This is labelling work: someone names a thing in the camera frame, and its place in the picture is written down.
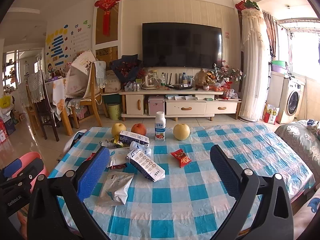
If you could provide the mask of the silver foil pouch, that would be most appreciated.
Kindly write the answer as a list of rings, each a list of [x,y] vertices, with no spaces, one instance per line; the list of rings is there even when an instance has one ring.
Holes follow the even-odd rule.
[[[133,173],[117,171],[108,173],[101,189],[97,206],[107,207],[125,205],[133,178]]]

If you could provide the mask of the red snack packet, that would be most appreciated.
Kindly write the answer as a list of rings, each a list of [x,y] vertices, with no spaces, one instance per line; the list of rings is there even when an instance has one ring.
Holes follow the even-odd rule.
[[[171,155],[179,161],[180,168],[183,168],[192,162],[192,160],[186,155],[186,153],[182,149],[176,150],[175,152],[171,152]]]

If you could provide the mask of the blue white milk carton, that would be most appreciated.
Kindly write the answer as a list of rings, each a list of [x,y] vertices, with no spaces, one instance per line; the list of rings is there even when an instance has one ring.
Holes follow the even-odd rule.
[[[150,181],[157,182],[165,178],[165,170],[139,149],[131,150],[126,159]]]
[[[129,131],[121,131],[119,133],[119,141],[127,145],[130,145],[133,141],[145,146],[149,146],[150,144],[148,137]]]

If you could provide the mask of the pink plastic trash bin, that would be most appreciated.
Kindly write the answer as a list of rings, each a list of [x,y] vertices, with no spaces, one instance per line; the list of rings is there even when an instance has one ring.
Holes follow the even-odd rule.
[[[26,167],[28,166],[34,159],[39,158],[42,160],[42,157],[40,155],[40,153],[38,152],[28,152],[26,154],[24,154],[23,156],[21,156],[19,159],[22,163],[22,167],[20,167],[12,176],[11,178],[16,178],[18,176],[18,174]],[[44,174],[45,176],[49,176],[49,172],[46,168],[46,166],[44,165],[44,162],[42,162],[43,164],[43,169],[39,174]],[[31,192],[34,188],[34,184],[36,182],[36,177],[38,175],[36,175],[33,180],[31,181]]]

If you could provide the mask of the dining table with floral cloth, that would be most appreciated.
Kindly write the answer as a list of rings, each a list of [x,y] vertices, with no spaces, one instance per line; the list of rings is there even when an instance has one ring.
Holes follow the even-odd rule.
[[[68,117],[67,98],[67,78],[61,78],[45,83],[49,102],[53,104],[53,113],[62,122],[67,136],[73,135],[72,126]]]

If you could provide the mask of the white washing machine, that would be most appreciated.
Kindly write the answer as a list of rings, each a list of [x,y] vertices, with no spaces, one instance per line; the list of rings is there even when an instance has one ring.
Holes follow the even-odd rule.
[[[277,123],[289,124],[299,115],[305,83],[299,79],[285,78],[279,103]]]

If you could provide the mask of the yellow pear left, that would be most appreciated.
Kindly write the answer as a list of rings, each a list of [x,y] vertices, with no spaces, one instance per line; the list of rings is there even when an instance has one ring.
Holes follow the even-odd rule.
[[[111,134],[112,136],[115,138],[116,136],[119,136],[121,131],[126,131],[126,126],[122,123],[115,123],[113,124],[112,126],[112,129],[111,129]]]

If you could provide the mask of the light wooden dining chair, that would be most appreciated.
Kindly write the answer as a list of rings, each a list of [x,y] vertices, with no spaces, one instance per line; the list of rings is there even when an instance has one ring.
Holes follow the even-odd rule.
[[[72,98],[67,107],[71,110],[71,116],[74,121],[75,128],[80,128],[80,123],[94,117],[98,123],[98,126],[102,126],[101,118],[98,111],[98,105],[102,103],[102,94],[99,90],[96,81],[96,65],[97,61],[94,61],[90,65],[88,84],[85,89],[84,95],[79,98]],[[89,115],[83,119],[78,119],[78,114],[76,112],[81,106],[88,107]]]

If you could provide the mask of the green small waste bin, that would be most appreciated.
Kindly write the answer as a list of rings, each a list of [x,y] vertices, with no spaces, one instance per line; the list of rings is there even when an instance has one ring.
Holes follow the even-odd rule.
[[[107,111],[111,120],[119,120],[122,113],[121,104],[119,103],[107,104]]]

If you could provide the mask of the red orange apple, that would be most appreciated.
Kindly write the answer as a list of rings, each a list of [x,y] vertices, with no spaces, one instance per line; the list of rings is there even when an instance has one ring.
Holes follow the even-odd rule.
[[[146,127],[142,123],[134,124],[131,128],[131,132],[146,135]]]

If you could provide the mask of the white yogurt drink bottle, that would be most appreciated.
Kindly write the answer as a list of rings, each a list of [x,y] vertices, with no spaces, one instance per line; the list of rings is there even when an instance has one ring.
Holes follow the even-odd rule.
[[[165,140],[166,119],[164,112],[157,112],[155,118],[155,139]]]

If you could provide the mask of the white tv cabinet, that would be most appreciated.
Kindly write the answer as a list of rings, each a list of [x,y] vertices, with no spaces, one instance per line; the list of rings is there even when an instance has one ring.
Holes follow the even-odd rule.
[[[210,121],[219,114],[234,114],[237,119],[240,112],[240,99],[222,99],[221,92],[201,89],[187,90],[140,90],[137,92],[119,92],[123,112],[121,118],[154,118],[149,115],[148,97],[164,95],[164,114],[166,118],[177,121],[179,118],[207,118]]]

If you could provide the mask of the pink storage box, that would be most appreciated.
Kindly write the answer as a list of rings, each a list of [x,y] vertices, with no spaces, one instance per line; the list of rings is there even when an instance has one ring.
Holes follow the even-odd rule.
[[[164,95],[150,95],[148,97],[149,115],[155,116],[157,112],[164,112]]]

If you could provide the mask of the white electric kettle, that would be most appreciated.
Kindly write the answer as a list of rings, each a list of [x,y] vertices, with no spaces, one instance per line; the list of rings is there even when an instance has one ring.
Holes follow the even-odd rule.
[[[144,82],[142,84],[144,90],[155,90],[158,88],[158,79],[155,72],[150,72],[144,77]]]

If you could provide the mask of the red chinese knot decoration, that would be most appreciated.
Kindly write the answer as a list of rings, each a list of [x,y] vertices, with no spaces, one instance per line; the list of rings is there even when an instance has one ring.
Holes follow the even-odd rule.
[[[110,34],[110,16],[111,9],[119,2],[120,0],[98,0],[95,2],[94,6],[100,8],[104,11],[103,16],[103,34],[108,36]]]

